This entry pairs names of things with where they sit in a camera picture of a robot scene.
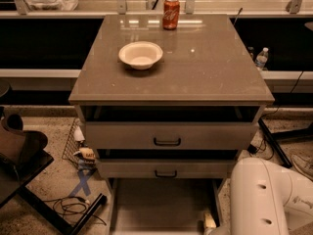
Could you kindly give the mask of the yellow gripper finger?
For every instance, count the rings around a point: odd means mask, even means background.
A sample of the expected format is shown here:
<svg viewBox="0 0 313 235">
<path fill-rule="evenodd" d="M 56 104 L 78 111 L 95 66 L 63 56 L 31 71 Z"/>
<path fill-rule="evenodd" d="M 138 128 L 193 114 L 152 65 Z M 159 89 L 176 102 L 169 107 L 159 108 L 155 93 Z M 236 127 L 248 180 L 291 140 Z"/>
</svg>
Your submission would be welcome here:
<svg viewBox="0 0 313 235">
<path fill-rule="evenodd" d="M 210 212 L 205 212 L 203 214 L 203 227 L 205 229 L 214 229 L 216 227 L 216 223 L 212 217 L 212 214 Z"/>
</svg>

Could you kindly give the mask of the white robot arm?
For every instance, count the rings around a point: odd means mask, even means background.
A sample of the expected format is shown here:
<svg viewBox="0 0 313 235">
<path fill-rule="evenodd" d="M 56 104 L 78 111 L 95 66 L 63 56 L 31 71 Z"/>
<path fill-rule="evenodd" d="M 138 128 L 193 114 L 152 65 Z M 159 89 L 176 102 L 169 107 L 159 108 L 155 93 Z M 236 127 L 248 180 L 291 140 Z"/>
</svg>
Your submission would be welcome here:
<svg viewBox="0 0 313 235">
<path fill-rule="evenodd" d="M 290 235 L 313 221 L 313 182 L 260 158 L 241 159 L 230 182 L 228 224 L 204 216 L 203 235 Z"/>
</svg>

